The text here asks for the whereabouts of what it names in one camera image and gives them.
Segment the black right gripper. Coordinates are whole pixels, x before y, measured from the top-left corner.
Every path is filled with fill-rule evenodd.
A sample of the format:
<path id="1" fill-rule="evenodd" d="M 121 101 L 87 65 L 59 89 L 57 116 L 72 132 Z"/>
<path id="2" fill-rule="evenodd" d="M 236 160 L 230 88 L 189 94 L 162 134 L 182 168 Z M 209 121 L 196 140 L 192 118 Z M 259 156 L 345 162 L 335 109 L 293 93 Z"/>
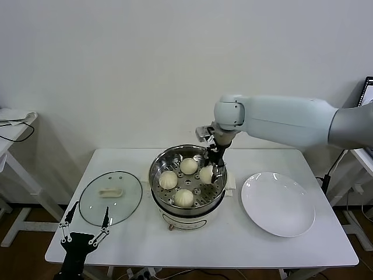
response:
<path id="1" fill-rule="evenodd" d="M 223 166 L 225 164 L 223 160 L 226 149 L 230 147 L 230 142 L 224 145 L 219 144 L 215 139 L 206 147 L 203 153 L 203 166 L 207 167 L 212 165 L 212 182 L 214 183 L 223 174 Z"/>

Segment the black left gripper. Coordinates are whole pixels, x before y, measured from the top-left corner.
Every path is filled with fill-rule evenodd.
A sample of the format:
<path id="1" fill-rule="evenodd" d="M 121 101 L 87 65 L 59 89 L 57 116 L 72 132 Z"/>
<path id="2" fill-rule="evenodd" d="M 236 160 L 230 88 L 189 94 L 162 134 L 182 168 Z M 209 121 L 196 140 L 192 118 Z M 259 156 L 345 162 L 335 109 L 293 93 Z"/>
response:
<path id="1" fill-rule="evenodd" d="M 99 245 L 109 234 L 109 207 L 106 207 L 100 233 L 96 236 L 87 233 L 70 233 L 69 226 L 72 222 L 79 201 L 67 212 L 58 227 L 62 230 L 61 245 L 66 254 L 61 270 L 54 275 L 54 280 L 83 279 L 83 270 L 86 257 L 95 250 L 93 245 Z"/>

